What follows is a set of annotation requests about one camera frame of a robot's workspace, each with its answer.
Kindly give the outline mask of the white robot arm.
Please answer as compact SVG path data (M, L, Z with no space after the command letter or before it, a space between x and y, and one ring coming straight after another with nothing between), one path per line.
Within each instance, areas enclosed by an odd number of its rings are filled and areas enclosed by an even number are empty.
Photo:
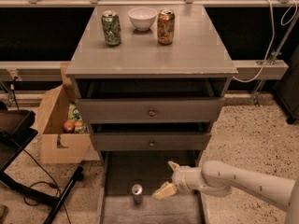
M284 211L285 224L299 224L299 180L240 169L222 161L206 161L201 167L173 161L168 164L173 171L171 182L166 181L152 194L157 200L189 190L225 197L236 188Z

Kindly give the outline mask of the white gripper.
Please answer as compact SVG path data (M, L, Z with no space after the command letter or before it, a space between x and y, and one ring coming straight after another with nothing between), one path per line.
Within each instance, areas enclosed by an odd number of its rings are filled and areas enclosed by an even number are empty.
M161 200L173 196L179 191L200 190L205 185L205 179L202 176L199 167L179 166L173 161L169 161L168 165L174 171L172 174L172 182L166 181L157 189L152 197Z

